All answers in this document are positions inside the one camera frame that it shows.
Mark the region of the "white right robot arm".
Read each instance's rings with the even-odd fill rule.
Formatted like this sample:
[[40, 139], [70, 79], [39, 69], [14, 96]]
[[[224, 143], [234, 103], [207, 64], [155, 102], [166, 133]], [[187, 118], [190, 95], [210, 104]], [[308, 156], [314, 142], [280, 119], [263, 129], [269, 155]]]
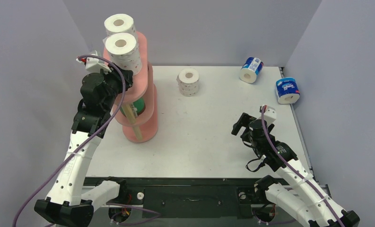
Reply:
[[357, 227], [358, 214], [346, 211], [321, 188], [296, 153], [270, 134], [273, 127], [274, 124], [268, 125], [266, 120], [242, 113], [232, 128], [233, 135], [244, 128], [240, 138], [254, 151], [256, 160], [261, 162], [259, 167], [269, 166], [296, 192], [292, 194], [267, 175], [254, 184], [255, 199], [278, 205], [304, 227]]

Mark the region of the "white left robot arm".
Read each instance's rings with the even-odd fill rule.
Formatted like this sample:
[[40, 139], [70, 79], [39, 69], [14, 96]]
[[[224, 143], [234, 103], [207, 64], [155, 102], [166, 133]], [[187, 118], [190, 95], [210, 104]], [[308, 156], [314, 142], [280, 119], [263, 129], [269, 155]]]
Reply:
[[110, 69], [82, 79], [70, 144], [57, 179], [34, 210], [46, 221], [66, 227], [87, 227], [94, 214], [93, 199], [82, 198], [82, 187], [93, 154], [104, 137], [116, 97], [133, 85], [130, 70]]

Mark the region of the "white dotted toilet roll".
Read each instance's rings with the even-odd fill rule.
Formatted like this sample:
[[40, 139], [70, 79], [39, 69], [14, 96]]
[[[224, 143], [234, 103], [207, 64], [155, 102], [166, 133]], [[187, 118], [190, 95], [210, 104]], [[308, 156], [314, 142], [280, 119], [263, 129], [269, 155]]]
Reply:
[[181, 70], [176, 78], [179, 91], [183, 96], [194, 96], [199, 91], [199, 72], [193, 68]]
[[127, 14], [114, 14], [104, 21], [107, 36], [128, 33], [138, 39], [133, 17]]
[[110, 60], [123, 70], [137, 75], [142, 69], [138, 40], [129, 33], [116, 33], [107, 37], [105, 48]]

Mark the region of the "green brown roll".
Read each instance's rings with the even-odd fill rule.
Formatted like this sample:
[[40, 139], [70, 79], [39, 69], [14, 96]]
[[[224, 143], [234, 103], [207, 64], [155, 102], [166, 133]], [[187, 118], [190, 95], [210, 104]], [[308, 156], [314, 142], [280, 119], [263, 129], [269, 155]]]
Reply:
[[133, 115], [134, 117], [138, 117], [141, 115], [146, 108], [145, 101], [143, 98], [139, 98], [133, 103], [130, 104], [125, 104], [122, 106], [120, 109], [121, 113], [126, 116], [127, 114], [125, 113], [125, 110], [128, 111], [128, 115]]

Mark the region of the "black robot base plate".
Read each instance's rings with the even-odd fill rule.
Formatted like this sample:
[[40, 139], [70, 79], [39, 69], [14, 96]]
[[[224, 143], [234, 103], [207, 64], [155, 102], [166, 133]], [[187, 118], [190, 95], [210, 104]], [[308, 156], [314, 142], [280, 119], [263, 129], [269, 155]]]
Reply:
[[251, 218], [265, 200], [254, 194], [256, 178], [121, 178], [111, 201], [142, 205], [162, 218]]

